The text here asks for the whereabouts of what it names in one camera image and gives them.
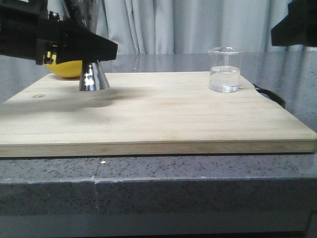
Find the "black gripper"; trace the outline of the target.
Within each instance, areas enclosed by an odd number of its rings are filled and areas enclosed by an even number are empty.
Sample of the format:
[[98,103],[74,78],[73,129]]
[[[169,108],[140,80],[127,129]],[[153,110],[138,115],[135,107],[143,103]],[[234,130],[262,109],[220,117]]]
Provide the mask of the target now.
[[37,65],[83,60],[114,60],[118,44],[71,19],[48,11],[46,0],[0,2],[0,54],[34,60]]
[[317,45],[317,2],[294,0],[288,4],[288,14],[271,30],[271,44],[287,47]]

